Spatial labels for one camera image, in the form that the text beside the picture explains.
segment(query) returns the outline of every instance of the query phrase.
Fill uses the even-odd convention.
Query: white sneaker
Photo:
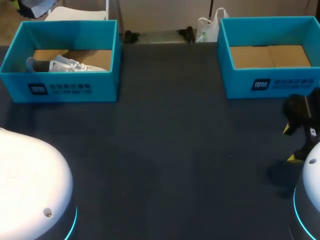
[[[55,60],[40,61],[33,57],[26,60],[26,70],[29,73],[34,72],[106,72],[107,70],[90,66],[73,59],[68,59],[61,55],[56,56]]]

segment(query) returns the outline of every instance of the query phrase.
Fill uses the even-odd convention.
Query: plastic bag
[[[220,19],[229,18],[227,11],[220,7],[216,10],[213,21],[204,17],[198,19],[196,30],[196,42],[216,42],[218,40]]]

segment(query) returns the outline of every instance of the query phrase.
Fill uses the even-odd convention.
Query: dark gray table
[[[282,135],[283,99],[227,100],[216,54],[126,45],[117,103],[13,104],[0,84],[0,126],[67,159],[80,240],[289,239],[299,172],[279,161],[303,134]]]

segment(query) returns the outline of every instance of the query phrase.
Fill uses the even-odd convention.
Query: cable
[[[210,4],[210,12],[209,12],[209,20],[211,20],[211,15],[212,15],[212,8],[214,6],[214,0],[211,0],[211,4]]]
[[[306,12],[307,12],[307,8],[309,7],[309,3],[310,3],[310,0],[308,0],[308,2],[305,5],[304,14],[306,14]]]

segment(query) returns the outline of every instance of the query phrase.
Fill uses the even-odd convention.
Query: white chair
[[[105,11],[81,11],[65,6],[58,6],[48,12],[45,21],[79,21],[109,19],[109,0],[105,1]]]

